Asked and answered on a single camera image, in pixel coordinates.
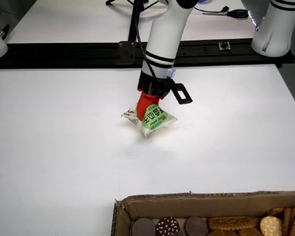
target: black cable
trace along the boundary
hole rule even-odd
[[[131,5],[133,5],[133,2],[132,2],[132,1],[130,1],[130,0],[127,0],[127,2],[128,2],[128,3],[130,3]],[[156,2],[152,3],[151,5],[149,5],[149,6],[147,6],[146,8],[144,8],[144,9],[143,9],[143,11],[145,11],[145,10],[149,9],[151,6],[154,6],[154,5],[155,5],[155,4],[157,4],[157,3],[158,3],[158,1],[156,1]]]
[[[130,1],[130,0],[127,0],[127,2],[128,2],[128,3],[130,3],[131,5],[133,5],[133,2],[132,2],[132,1]]]
[[[0,7],[0,11],[5,12],[5,13],[8,13],[8,14],[11,14],[11,15],[14,15],[15,17],[17,17],[14,13],[9,12],[9,11],[5,11],[5,10],[3,10],[1,7]]]
[[[152,68],[151,64],[149,63],[148,58],[147,58],[147,55],[146,55],[146,53],[145,53],[145,51],[143,49],[141,38],[140,38],[140,34],[139,34],[138,22],[136,22],[135,27],[136,27],[136,31],[137,31],[138,42],[139,42],[141,51],[143,53],[143,59],[145,60],[145,62],[147,63],[147,66],[149,68],[149,70],[151,71],[151,74],[152,74],[152,77],[153,77],[152,82],[154,83],[154,85],[156,87],[157,93],[159,93],[161,91],[161,88],[160,88],[160,86],[159,86],[159,84],[157,82],[156,75],[155,75],[155,73],[153,71],[153,68]]]
[[[156,2],[152,3],[151,5],[149,5],[149,6],[147,6],[146,8],[144,8],[144,10],[143,10],[143,11],[145,11],[145,10],[149,9],[151,6],[154,6],[154,5],[155,5],[155,4],[157,4],[157,3],[158,3],[158,1],[156,1]]]
[[[202,12],[220,13],[220,12],[227,12],[230,8],[228,6],[224,6],[221,11],[205,11],[205,10],[198,9],[196,7],[195,7],[195,9],[198,10],[198,11],[202,11]]]

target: white table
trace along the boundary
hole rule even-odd
[[[164,10],[155,9],[146,15]],[[113,30],[96,25],[109,12]],[[91,0],[38,0],[9,42],[117,42],[129,21]],[[183,39],[251,37],[252,28],[192,15]],[[120,118],[140,96],[139,74],[0,70],[0,236],[109,235],[114,199],[128,195],[295,190],[295,102],[274,65],[180,68],[194,102],[170,94],[161,107],[179,120],[148,139]]]

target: green snack package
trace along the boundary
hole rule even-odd
[[[147,108],[143,121],[140,121],[137,115],[137,105],[138,104],[133,105],[129,111],[122,114],[122,116],[126,117],[138,127],[145,137],[158,129],[166,128],[177,121],[177,118],[164,112],[156,104],[152,104]]]

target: brown cardboard box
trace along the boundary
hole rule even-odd
[[[111,236],[129,236],[131,224],[142,217],[155,223],[163,217],[174,217],[182,227],[190,216],[260,217],[274,207],[295,207],[295,192],[132,196],[116,202]]]

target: black stripe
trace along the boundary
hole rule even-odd
[[[289,2],[289,1],[284,1],[284,0],[275,0],[275,1],[278,3],[281,3],[281,4],[295,6],[295,2]]]
[[[160,68],[172,68],[173,67],[173,65],[163,65],[163,64],[159,64],[157,62],[151,61],[151,60],[148,60],[148,61],[151,65],[154,65],[154,66],[157,66]]]
[[[153,53],[149,53],[148,51],[146,51],[146,55],[148,55],[149,57],[158,59],[158,60],[162,60],[162,61],[167,61],[167,62],[174,62],[175,61],[175,59],[159,57],[157,55],[154,55]]]
[[[279,6],[279,5],[276,5],[273,2],[271,2],[271,5],[274,6],[275,8],[280,9],[280,10],[284,10],[284,11],[295,11],[295,8],[287,8],[287,7]]]

